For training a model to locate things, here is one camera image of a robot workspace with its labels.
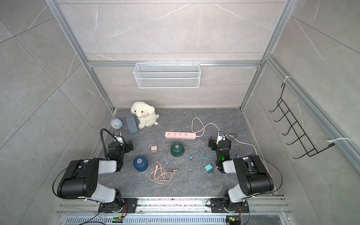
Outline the pink USB charger adapter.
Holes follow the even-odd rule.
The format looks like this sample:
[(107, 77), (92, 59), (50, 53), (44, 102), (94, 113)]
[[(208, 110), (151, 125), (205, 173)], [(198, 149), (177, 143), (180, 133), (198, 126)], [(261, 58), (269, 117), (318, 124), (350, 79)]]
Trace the pink USB charger adapter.
[(150, 148), (151, 148), (151, 153), (157, 153), (158, 152), (158, 147), (156, 145), (150, 146)]

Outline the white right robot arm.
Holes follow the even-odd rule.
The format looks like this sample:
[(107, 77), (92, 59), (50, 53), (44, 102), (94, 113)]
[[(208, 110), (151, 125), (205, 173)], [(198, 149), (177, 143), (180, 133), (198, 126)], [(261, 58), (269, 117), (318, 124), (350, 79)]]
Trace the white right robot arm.
[(213, 213), (248, 212), (247, 199), (278, 191), (262, 162), (265, 158), (257, 154), (231, 158), (231, 145), (232, 141), (225, 136), (209, 139), (208, 146), (216, 152), (216, 168), (221, 173), (236, 174), (238, 179), (238, 184), (226, 190), (222, 198), (210, 199), (209, 207)]

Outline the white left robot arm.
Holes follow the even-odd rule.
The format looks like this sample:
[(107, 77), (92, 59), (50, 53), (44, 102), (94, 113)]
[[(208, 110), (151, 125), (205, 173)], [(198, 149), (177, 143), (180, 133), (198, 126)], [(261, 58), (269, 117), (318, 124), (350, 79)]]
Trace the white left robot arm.
[(124, 165), (125, 153), (134, 147), (120, 134), (113, 135), (109, 130), (100, 130), (100, 140), (104, 149), (103, 158), (72, 160), (67, 168), (59, 173), (63, 175), (58, 187), (52, 191), (61, 199), (83, 199), (99, 203), (99, 213), (127, 214), (128, 206), (118, 189), (98, 183), (100, 174), (119, 172)]

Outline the grey-blue glasses case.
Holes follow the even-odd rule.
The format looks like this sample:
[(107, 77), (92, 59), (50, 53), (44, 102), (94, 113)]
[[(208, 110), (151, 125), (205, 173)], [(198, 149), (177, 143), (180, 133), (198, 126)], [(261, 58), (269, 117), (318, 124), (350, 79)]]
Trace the grey-blue glasses case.
[(138, 133), (139, 130), (138, 130), (138, 126), (137, 126), (137, 123), (136, 123), (136, 120), (135, 120), (134, 116), (127, 117), (126, 118), (126, 124), (127, 124), (128, 132), (131, 135), (135, 135), (135, 134)]

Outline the teal USB charger adapter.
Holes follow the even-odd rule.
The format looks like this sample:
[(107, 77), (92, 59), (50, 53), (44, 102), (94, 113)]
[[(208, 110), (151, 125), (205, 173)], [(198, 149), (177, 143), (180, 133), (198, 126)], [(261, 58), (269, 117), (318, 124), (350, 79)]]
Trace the teal USB charger adapter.
[(204, 168), (207, 173), (212, 173), (214, 171), (214, 168), (211, 164), (207, 164)]

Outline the white plush dog toy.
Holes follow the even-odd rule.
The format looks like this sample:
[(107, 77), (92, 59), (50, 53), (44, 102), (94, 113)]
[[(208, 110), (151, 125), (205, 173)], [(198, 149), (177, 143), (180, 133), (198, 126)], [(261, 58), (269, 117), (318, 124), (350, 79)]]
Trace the white plush dog toy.
[(155, 113), (155, 108), (145, 102), (135, 102), (131, 107), (131, 113), (136, 115), (139, 120), (139, 129), (158, 125), (159, 114)]

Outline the metal base rail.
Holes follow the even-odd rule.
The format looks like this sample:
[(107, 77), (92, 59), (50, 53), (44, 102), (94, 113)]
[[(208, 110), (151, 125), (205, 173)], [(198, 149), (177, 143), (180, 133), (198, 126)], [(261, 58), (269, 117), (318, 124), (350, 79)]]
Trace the metal base rail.
[(52, 225), (293, 225), (282, 196), (257, 196), (228, 211), (219, 196), (127, 196), (126, 209), (98, 213), (98, 205), (61, 200)]

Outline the black wall hook rack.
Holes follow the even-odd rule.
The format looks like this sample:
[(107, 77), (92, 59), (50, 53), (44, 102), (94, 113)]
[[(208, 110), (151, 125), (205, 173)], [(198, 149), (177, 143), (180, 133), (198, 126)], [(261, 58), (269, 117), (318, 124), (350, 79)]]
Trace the black wall hook rack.
[(314, 143), (309, 138), (308, 134), (304, 130), (303, 126), (299, 123), (298, 119), (295, 117), (294, 113), (291, 111), (290, 107), (283, 99), (283, 94), (285, 91), (285, 83), (281, 84), (281, 94), (279, 99), (276, 102), (276, 107), (273, 110), (270, 110), (270, 113), (281, 113), (279, 119), (275, 119), (276, 123), (285, 121), (288, 123), (288, 130), (285, 133), (282, 133), (282, 136), (288, 136), (289, 134), (294, 134), (295, 138), (292, 142), (286, 142), (287, 146), (292, 146), (296, 143), (299, 143), (301, 148), (304, 150), (304, 153), (300, 156), (293, 156), (293, 159), (300, 159), (304, 156), (313, 157), (325, 150), (335, 146), (334, 143), (330, 143), (327, 147), (323, 149), (318, 149), (315, 147)]

